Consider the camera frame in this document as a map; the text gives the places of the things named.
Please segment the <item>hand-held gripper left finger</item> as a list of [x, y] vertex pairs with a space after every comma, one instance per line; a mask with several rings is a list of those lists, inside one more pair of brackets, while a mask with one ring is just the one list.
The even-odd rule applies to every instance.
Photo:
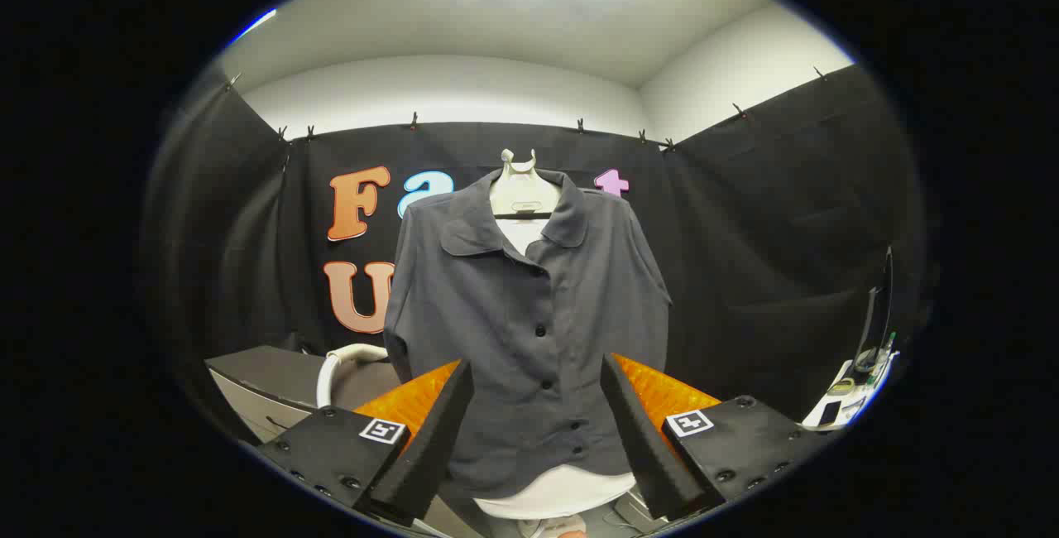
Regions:
[[473, 395], [472, 365], [453, 361], [354, 410], [322, 406], [256, 456], [337, 507], [412, 526], [438, 494]]

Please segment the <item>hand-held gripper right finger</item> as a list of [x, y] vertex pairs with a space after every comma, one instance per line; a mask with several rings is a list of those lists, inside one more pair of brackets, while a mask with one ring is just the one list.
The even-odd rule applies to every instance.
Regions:
[[606, 353], [599, 384], [651, 516], [670, 521], [762, 492], [831, 447], [752, 396], [718, 400]]

